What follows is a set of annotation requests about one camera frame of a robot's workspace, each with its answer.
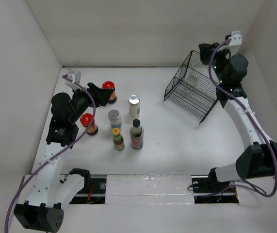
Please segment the blue label shaker silver lid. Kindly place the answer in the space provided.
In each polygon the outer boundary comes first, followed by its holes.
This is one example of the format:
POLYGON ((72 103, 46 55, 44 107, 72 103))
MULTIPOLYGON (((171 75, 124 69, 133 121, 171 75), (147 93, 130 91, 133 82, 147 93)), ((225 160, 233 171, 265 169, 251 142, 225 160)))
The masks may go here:
POLYGON ((118 110, 110 110, 108 112, 108 119, 110 122, 111 128, 118 128, 120 131, 122 130, 122 121, 121 121, 121 115, 118 110))

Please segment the white shaker silver lid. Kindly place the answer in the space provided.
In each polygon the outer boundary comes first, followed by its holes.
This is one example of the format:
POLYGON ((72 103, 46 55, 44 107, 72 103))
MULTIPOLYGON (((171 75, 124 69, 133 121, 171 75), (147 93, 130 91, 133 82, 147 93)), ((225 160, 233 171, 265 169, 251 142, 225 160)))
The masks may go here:
POLYGON ((141 101, 138 95, 131 95, 129 97, 129 115, 134 119, 138 119, 141 110, 141 101))

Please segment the yellow cap sauce bottle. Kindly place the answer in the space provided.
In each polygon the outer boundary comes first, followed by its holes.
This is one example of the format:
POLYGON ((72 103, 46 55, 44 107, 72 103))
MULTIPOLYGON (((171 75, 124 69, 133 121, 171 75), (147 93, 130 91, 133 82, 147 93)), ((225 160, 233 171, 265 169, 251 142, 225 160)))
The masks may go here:
POLYGON ((118 151, 123 150, 125 148, 125 144, 124 144, 124 138, 121 134, 120 129, 119 128, 113 128, 112 133, 113 133, 114 148, 118 151))

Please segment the black cap sauce bottle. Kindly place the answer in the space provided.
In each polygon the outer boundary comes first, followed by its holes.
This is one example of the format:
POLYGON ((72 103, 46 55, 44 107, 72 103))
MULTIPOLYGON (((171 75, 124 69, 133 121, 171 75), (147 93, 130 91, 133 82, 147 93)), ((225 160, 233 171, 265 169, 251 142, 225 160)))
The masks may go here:
POLYGON ((139 119, 134 119, 130 128, 130 145, 139 150, 143 147, 144 129, 139 119))

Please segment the glass oil bottle gold spout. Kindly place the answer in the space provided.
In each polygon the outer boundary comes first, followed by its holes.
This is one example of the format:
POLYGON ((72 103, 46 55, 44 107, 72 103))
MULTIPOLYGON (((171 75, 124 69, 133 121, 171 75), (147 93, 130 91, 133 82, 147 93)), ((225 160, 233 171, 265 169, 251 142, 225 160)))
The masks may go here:
POLYGON ((187 69, 187 83, 194 88, 201 88, 202 86, 202 64, 199 61, 190 61, 187 69))

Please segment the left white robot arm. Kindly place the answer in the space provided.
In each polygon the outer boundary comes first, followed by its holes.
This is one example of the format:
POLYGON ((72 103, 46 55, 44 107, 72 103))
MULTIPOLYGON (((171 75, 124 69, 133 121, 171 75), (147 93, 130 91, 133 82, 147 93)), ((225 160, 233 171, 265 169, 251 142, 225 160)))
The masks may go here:
POLYGON ((78 135, 77 120, 88 107, 106 106, 113 93, 93 83, 88 88, 76 84, 72 96, 65 92, 51 99, 52 118, 46 138, 44 161, 35 171, 35 184, 23 204, 16 204, 14 216, 23 228, 56 233, 64 220, 65 209, 78 192, 91 188, 90 172, 74 168, 65 181, 60 182, 64 163, 69 156, 67 150, 82 138, 78 135))

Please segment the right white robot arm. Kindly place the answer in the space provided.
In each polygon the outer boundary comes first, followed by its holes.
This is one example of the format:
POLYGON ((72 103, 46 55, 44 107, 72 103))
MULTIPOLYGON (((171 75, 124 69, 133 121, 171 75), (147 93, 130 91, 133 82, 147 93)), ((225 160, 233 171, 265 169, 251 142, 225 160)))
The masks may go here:
POLYGON ((277 142, 260 126, 242 87, 248 61, 238 53, 231 55, 223 46, 224 43, 199 44, 200 61, 208 65, 210 76, 215 73, 218 78, 214 82, 217 99, 235 124, 244 152, 235 163, 210 170, 207 185, 212 191, 219 191, 234 181, 277 177, 277 142))

